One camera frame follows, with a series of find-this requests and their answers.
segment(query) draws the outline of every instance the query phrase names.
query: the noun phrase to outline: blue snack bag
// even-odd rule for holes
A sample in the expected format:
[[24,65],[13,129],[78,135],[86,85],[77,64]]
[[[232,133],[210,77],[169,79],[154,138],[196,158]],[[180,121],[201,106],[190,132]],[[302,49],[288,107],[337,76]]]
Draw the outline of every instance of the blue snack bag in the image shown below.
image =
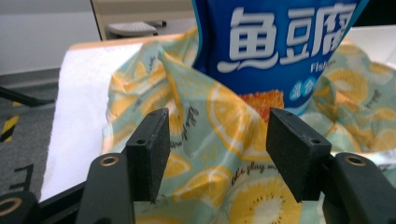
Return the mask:
[[368,0],[192,2],[200,37],[193,67],[242,98],[280,91],[300,115]]

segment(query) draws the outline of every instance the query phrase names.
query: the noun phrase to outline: lemon slice pattern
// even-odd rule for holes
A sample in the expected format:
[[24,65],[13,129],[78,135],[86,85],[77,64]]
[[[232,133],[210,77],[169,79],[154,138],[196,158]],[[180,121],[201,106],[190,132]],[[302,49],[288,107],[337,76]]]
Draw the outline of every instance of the lemon slice pattern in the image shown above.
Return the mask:
[[[102,153],[120,152],[147,113],[169,109],[171,154],[159,199],[135,205],[137,222],[298,223],[303,216],[320,220],[316,209],[294,201],[271,163],[265,150],[267,124],[260,114],[191,69],[196,46],[190,49],[188,42],[197,43],[198,36],[193,34],[144,45],[110,81]],[[329,139],[332,150],[395,148],[394,71],[381,64],[352,68],[359,60],[367,61],[354,46],[341,47],[334,55],[308,107],[317,114],[304,119]],[[242,174],[250,164],[266,168]]]
[[396,128],[379,131],[373,143],[373,151],[384,151],[396,148]]
[[174,202],[199,200],[218,207],[230,187],[231,176],[231,172],[221,166],[204,169],[174,191]]
[[166,169],[163,174],[164,178],[170,178],[177,175],[184,174],[191,170],[191,164],[178,156],[174,152],[171,152],[168,163],[166,164]]
[[302,205],[279,177],[248,182],[233,200],[232,223],[298,223]]
[[243,160],[270,160],[265,150],[267,125],[253,108],[218,83],[206,106],[210,125],[228,150]]

